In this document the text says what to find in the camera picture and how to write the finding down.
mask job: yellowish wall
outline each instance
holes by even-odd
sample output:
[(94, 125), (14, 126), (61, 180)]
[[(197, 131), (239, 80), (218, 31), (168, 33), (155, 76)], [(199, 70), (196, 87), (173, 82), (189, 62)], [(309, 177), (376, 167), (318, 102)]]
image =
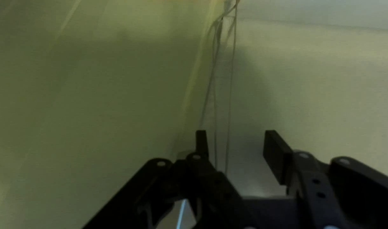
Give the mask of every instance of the yellowish wall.
[(0, 228), (80, 228), (145, 160), (189, 149), (220, 6), (0, 0)]
[(216, 126), (240, 193), (285, 193), (262, 158), (271, 129), (324, 163), (347, 155), (388, 174), (388, 0), (244, 0), (238, 15)]

